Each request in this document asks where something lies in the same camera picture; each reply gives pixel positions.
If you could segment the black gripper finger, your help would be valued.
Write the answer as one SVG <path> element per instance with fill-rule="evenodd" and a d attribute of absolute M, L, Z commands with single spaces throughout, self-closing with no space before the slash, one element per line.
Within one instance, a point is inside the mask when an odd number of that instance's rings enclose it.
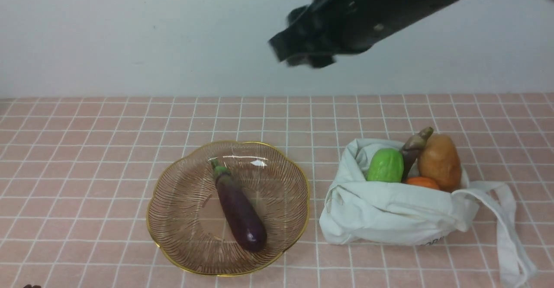
<path fill-rule="evenodd" d="M 269 39 L 269 45 L 279 62 L 320 63 L 321 59 L 311 54 L 312 44 L 318 31 L 313 29 L 287 28 Z"/>

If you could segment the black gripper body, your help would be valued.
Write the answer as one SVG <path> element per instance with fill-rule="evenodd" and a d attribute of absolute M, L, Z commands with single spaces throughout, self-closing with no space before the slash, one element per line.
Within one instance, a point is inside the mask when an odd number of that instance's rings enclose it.
<path fill-rule="evenodd" d="M 359 54 L 459 0 L 312 0 L 299 19 L 306 55 Z"/>

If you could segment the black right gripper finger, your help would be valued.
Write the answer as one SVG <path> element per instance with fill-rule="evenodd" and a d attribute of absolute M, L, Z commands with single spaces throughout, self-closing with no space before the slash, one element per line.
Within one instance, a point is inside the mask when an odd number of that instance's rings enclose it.
<path fill-rule="evenodd" d="M 324 53 L 324 32 L 309 6 L 301 6 L 289 12 L 287 23 L 286 40 L 292 47 L 288 51 L 287 65 L 306 65 L 313 69 L 321 69 L 335 62 L 332 55 Z"/>

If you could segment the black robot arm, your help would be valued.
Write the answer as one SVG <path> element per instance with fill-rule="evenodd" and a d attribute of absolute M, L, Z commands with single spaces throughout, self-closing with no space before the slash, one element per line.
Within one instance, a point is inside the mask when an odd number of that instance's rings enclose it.
<path fill-rule="evenodd" d="M 374 44 L 460 0 L 312 0 L 287 16 L 269 39 L 289 67 L 328 67 L 336 55 L 359 55 Z"/>

